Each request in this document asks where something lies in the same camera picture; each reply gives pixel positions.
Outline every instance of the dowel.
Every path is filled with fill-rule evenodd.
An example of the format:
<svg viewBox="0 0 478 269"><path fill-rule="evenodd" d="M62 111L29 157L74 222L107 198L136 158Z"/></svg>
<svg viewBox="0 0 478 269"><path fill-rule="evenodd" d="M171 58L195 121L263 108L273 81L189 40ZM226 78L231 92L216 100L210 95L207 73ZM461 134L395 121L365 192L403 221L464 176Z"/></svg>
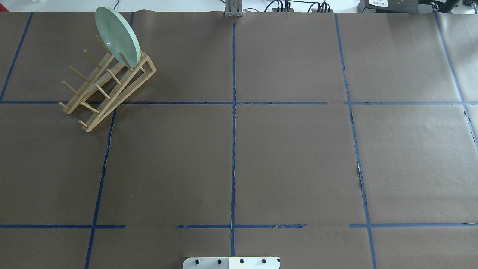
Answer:
<svg viewBox="0 0 478 269"><path fill-rule="evenodd" d="M90 60L93 62L93 64L95 64L96 67L101 68L101 66L99 66L98 62L95 60L95 58L93 57L93 55L91 55L89 51L84 50L83 52L85 52L85 54L88 56L88 58L90 58Z"/></svg>
<svg viewBox="0 0 478 269"><path fill-rule="evenodd" d="M73 68L73 66L69 66L68 67L71 71L73 71L74 73L76 73L77 75L79 75L82 79L84 79L86 82L89 82L89 79L85 76L83 76L83 74L81 74L78 70L76 70L75 68Z"/></svg>
<svg viewBox="0 0 478 269"><path fill-rule="evenodd" d="M108 47L106 47L106 44L103 42L103 39L99 35L95 35L96 39L98 39L98 42L103 46L103 48L106 50L106 53L111 54L109 51Z"/></svg>
<svg viewBox="0 0 478 269"><path fill-rule="evenodd" d="M109 97L109 95L98 84L96 84L96 88L98 88L99 92L101 92L106 98L111 99L111 97Z"/></svg>
<svg viewBox="0 0 478 269"><path fill-rule="evenodd" d="M126 66L127 66L131 71L133 71L133 69L131 68L130 63L128 63L128 60L126 59L126 57L124 56L124 54L123 54L122 52L120 52L119 55L120 55L121 58L123 59L123 61L124 61L124 63L126 64Z"/></svg>
<svg viewBox="0 0 478 269"><path fill-rule="evenodd" d="M85 128L88 128L88 125L82 121L78 121L79 124L83 125Z"/></svg>
<svg viewBox="0 0 478 269"><path fill-rule="evenodd" d="M58 104L61 105L64 109L68 109L68 107L65 104L63 104L62 102L58 102Z"/></svg>
<svg viewBox="0 0 478 269"><path fill-rule="evenodd" d="M96 110L96 109L92 108L92 107L91 107L89 104L87 104L85 101L81 101L81 103L80 103L80 104L81 104L82 106L84 106L84 107L88 108L89 110L93 111L94 113L99 113L99 111L98 111L98 110Z"/></svg>
<svg viewBox="0 0 478 269"><path fill-rule="evenodd" d="M68 84L66 81L62 81L61 83L63 83L68 89L70 89L70 91L72 91L75 95L78 95L78 92L70 86L70 84Z"/></svg>
<svg viewBox="0 0 478 269"><path fill-rule="evenodd" d="M113 74L111 70L106 69L106 72L108 72L108 74L116 81L116 83L118 83L121 86L121 81L119 81L119 79L115 76L115 74Z"/></svg>

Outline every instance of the label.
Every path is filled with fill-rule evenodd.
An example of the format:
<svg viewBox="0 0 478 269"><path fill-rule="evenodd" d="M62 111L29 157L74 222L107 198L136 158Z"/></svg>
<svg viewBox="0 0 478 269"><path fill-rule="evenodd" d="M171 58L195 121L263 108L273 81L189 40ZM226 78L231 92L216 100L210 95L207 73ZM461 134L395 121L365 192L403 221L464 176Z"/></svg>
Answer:
<svg viewBox="0 0 478 269"><path fill-rule="evenodd" d="M369 4L377 7L388 7L388 0L369 0Z"/></svg>

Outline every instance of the light green plate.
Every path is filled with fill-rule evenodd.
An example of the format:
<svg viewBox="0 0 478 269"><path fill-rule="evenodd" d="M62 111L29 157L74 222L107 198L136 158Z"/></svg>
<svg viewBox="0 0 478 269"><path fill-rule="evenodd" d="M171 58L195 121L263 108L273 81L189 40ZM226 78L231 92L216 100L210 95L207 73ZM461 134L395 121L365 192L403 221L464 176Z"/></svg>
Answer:
<svg viewBox="0 0 478 269"><path fill-rule="evenodd" d="M122 64L123 53L131 67L135 67L141 58L140 44L130 24L111 8L99 7L95 13L96 27L101 39L114 57Z"/></svg>

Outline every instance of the blue tape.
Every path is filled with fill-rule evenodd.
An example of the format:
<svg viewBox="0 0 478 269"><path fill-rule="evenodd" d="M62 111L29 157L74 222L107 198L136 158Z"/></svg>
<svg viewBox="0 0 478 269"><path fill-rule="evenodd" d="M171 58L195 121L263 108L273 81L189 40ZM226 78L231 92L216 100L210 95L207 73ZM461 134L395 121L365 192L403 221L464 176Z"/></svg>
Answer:
<svg viewBox="0 0 478 269"><path fill-rule="evenodd" d="M271 229L271 228L300 229L306 226L307 224L236 224L236 228L238 229Z"/></svg>
<svg viewBox="0 0 478 269"><path fill-rule="evenodd" d="M58 104L58 101L0 101L0 104Z"/></svg>
<svg viewBox="0 0 478 269"><path fill-rule="evenodd" d="M91 229L91 225L69 224L0 224L0 229Z"/></svg>
<svg viewBox="0 0 478 269"><path fill-rule="evenodd" d="M196 102L196 101L126 101L123 104L140 104L140 105L232 105L232 102L219 102L219 101L211 101L211 102Z"/></svg>
<svg viewBox="0 0 478 269"><path fill-rule="evenodd" d="M352 105L460 105L460 102L350 102Z"/></svg>
<svg viewBox="0 0 478 269"><path fill-rule="evenodd" d="M133 27L134 12L131 12L130 26Z"/></svg>
<svg viewBox="0 0 478 269"><path fill-rule="evenodd" d="M232 169L231 169L231 257L234 257L236 207L236 24L232 25Z"/></svg>
<svg viewBox="0 0 478 269"><path fill-rule="evenodd" d="M111 147L111 134L113 133L113 126L115 125L115 118L116 118L116 110L113 111L113 117L111 119L111 126L109 128L109 135L108 135L108 143L106 145L106 153L105 153L105 160L103 162L103 171L101 172L101 180L99 182L99 189L98 189L98 196L96 198L96 207L95 207L95 214L93 216L93 224L91 227L91 234L90 234L90 241L88 244L88 252L87 252L87 258L85 261L85 269L88 268L89 266L89 260L91 258L91 249L93 248L93 240L95 238L95 229L96 229L96 223L98 220L98 211L99 211L99 205L101 202L101 193L103 192L103 184L105 182L105 174L106 174L106 163L108 162L108 157L109 157L109 149Z"/></svg>
<svg viewBox="0 0 478 269"><path fill-rule="evenodd" d="M382 223L370 224L372 228L402 228L402 227L478 227L476 223ZM349 224L349 228L366 228L366 224Z"/></svg>
<svg viewBox="0 0 478 269"><path fill-rule="evenodd" d="M20 48L22 47L23 41L25 40L25 36L27 35L28 27L30 26L32 17L33 17L33 12L31 12L30 16L28 17L27 24L25 25L25 29L23 30L22 38L20 39L20 43L18 44L17 51L15 52L15 57L13 57L13 61L11 62L10 70L8 71L7 78L5 79L5 84L3 84L3 89L1 90L0 101L3 100L3 96L5 95L5 91L7 90L8 81L10 80L11 73L13 71L13 68L15 67L15 63L17 62L18 54L20 53Z"/></svg>
<svg viewBox="0 0 478 269"><path fill-rule="evenodd" d="M460 88L460 85L458 84L458 80L456 78L455 70L453 69L453 66L451 64L450 55L448 54L448 50L446 49L445 40L443 39L443 35L442 35L442 29L440 27L440 22L438 21L438 15L436 14L436 12L434 13L434 15L435 15L436 26L438 28L438 35L440 36L440 41L442 43L443 50L445 51L446 60L448 62L448 66L450 67L450 71L451 71L453 81L454 81L455 86L456 86L456 90L458 91L458 96L460 97L460 101L461 101L461 105L463 107L463 111L466 114L468 126L469 126L470 131L471 131L471 136L473 137L473 140L475 142L475 148L478 150L478 140L477 140L477 137L476 137L476 133L475 133L475 130L473 129L473 124L471 123L470 116L469 116L469 113L468 113L468 110L467 110L467 106L465 105L465 100L463 99L463 95L461 93L461 88Z"/></svg>
<svg viewBox="0 0 478 269"><path fill-rule="evenodd" d="M230 224L186 224L178 225L178 229L229 229Z"/></svg>
<svg viewBox="0 0 478 269"><path fill-rule="evenodd" d="M95 229L126 229L126 225L100 224L96 225Z"/></svg>
<svg viewBox="0 0 478 269"><path fill-rule="evenodd" d="M367 232L369 234L369 246L370 246L370 255L372 258L372 266L373 269L377 269L377 262L375 260L375 249L373 246L373 239L372 239L372 229L370 227L370 217L369 217L369 207L367 206L367 196L365 194L365 184L363 181L363 175L362 175L362 164L360 162L360 154L359 154L359 146L357 143L357 134L355 132L355 123L354 123L354 118L353 118L353 112L352 112L352 104L350 100L350 91L348 89L348 82L347 82L347 77L345 73L345 61L344 61L344 53L342 50L342 41L340 39L340 29L338 26L338 17L337 13L334 13L335 16L335 26L337 29L337 40L338 40L338 48L340 51L340 60L342 62L342 73L344 76L344 83L345 83L345 89L347 93L347 102L348 102L348 113L350 115L350 124L352 125L352 135L354 138L354 147L355 147L355 157L357 158L357 166L359 169L359 177L360 177L360 183L362 184L362 200L363 200L363 208L365 210L365 221L367 222Z"/></svg>
<svg viewBox="0 0 478 269"><path fill-rule="evenodd" d="M237 102L238 105L328 105L328 102Z"/></svg>
<svg viewBox="0 0 478 269"><path fill-rule="evenodd" d="M285 228L300 229L306 227L307 224L235 224L236 229L265 229L265 228ZM185 224L178 225L178 229L229 229L230 224Z"/></svg>
<svg viewBox="0 0 478 269"><path fill-rule="evenodd" d="M91 229L90 224L0 224L0 229ZM97 225L97 229L126 229L126 225Z"/></svg>

